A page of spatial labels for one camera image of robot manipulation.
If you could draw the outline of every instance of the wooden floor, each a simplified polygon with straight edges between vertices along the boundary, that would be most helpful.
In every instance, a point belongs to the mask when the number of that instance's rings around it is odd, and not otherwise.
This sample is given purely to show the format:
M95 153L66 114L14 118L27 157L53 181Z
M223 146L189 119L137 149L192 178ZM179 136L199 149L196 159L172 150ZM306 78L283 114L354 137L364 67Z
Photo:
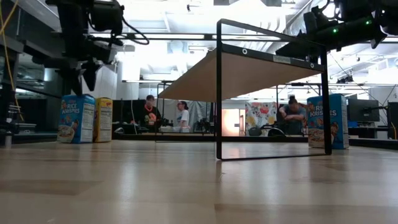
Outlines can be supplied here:
M307 144L224 144L230 157ZM398 223L398 153L216 162L213 143L0 149L1 224Z

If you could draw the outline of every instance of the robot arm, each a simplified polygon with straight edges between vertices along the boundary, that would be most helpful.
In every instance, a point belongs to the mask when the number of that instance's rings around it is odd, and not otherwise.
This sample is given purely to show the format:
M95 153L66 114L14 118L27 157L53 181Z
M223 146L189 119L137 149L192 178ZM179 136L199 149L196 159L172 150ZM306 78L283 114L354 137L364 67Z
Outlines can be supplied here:
M300 31L298 37L323 44L327 51L339 51L342 47L369 40L375 49L388 34L398 35L398 1L334 0L332 18L323 14L329 4L330 1L304 14L306 33ZM276 54L317 61L320 51L291 42Z
M46 0L46 3L57 6L65 51L62 58L45 58L41 62L46 68L57 69L77 95L82 94L81 76L89 90L93 91L98 69L114 61L117 51L112 45L123 46L123 42L116 38L122 34L123 23L131 27L123 18L124 6L117 0ZM99 32L110 30L110 38L89 35L89 25ZM127 38L138 44L149 44L143 34L131 28L142 35L146 42L134 40L134 35L128 35Z

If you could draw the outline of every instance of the person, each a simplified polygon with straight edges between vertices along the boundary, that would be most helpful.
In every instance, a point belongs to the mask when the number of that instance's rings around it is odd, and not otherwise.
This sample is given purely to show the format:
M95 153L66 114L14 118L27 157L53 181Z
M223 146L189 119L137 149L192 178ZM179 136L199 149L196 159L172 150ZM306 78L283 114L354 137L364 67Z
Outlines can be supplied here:
M143 116L141 116L140 118L141 126L148 128L149 131L155 131L155 127L159 129L162 121L160 112L154 106L154 104L155 97L152 95L148 95L143 109Z
M189 107L187 102L179 101L177 103L177 109L179 110L179 114L177 116L177 129L179 129L180 132L189 132Z
M283 119L287 123L285 134L302 134L305 108L299 105L294 96L289 97L289 104L279 109Z

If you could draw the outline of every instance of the poster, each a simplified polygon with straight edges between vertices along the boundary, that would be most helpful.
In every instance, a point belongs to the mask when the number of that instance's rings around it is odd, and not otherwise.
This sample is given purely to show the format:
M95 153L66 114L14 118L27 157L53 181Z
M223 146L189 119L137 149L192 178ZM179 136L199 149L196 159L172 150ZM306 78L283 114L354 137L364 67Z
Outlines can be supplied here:
M246 135L251 128L261 128L265 124L276 122L277 105L276 102L256 103L246 102Z

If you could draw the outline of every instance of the woman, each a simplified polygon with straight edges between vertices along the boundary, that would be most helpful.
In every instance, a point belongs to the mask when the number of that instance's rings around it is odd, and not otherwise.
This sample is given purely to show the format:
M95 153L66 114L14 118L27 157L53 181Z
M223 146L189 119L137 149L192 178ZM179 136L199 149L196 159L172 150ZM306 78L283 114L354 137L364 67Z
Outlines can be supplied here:
M285 134L302 134L306 112L294 96L289 97L289 105L281 107L279 112L288 124L286 130L284 130Z
M190 131L189 127L189 112L188 105L185 101L179 101L177 103L177 109L179 110L179 114L177 116L177 127L180 132L187 133Z

